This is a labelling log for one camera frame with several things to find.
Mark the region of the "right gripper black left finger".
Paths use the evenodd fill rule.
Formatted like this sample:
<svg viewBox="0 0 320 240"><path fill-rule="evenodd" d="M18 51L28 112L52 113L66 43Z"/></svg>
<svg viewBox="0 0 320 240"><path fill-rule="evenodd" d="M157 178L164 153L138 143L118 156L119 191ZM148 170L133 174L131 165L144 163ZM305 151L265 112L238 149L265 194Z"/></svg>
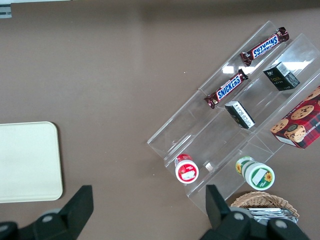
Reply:
<svg viewBox="0 0 320 240"><path fill-rule="evenodd" d="M94 210L93 188L83 185L59 212L49 212L33 224L36 240L76 240Z"/></svg>

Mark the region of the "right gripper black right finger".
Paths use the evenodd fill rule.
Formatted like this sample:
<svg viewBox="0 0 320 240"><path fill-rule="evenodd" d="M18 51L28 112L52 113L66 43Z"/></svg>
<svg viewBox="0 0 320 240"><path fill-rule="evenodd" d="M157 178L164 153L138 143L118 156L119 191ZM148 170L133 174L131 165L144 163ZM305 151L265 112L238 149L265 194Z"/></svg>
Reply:
<svg viewBox="0 0 320 240"><path fill-rule="evenodd" d="M205 208L211 229L205 240L248 240L251 230L250 218L239 211L231 211L224 198L213 185L206 186Z"/></svg>

